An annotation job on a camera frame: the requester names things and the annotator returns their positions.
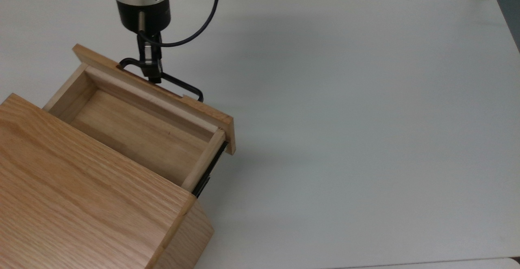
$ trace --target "wooden cabinet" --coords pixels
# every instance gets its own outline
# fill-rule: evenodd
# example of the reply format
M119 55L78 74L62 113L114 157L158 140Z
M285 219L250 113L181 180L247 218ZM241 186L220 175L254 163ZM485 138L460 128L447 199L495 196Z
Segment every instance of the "wooden cabinet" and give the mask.
M44 110L0 106L0 267L193 268L213 228L190 192L232 117L74 51Z

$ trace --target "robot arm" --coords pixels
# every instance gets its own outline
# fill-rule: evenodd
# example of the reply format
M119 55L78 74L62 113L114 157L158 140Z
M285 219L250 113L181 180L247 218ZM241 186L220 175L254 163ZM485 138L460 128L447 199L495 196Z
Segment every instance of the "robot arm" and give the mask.
M161 47L175 47L187 43L201 34L209 25L215 14L219 0L215 0L210 16L195 34L176 43L162 43L161 31L170 21L169 0L116 0L121 22L128 30L137 34L139 60L125 58L120 62L122 67L135 65L141 68L143 75L152 83L160 83L161 79L191 91L202 101L202 92L176 78L165 74L161 65Z

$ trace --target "table surface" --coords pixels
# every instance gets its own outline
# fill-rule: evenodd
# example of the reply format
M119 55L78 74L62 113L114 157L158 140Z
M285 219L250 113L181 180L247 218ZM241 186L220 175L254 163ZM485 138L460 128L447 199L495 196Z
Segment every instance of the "table surface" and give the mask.
M363 269L520 269L520 265L510 258L498 258L489 260L363 267Z
M212 0L171 4L178 41ZM0 15L0 100L44 106L75 43L137 57L114 0L0 0ZM520 255L520 54L496 0L221 0L163 65L235 118L197 269Z

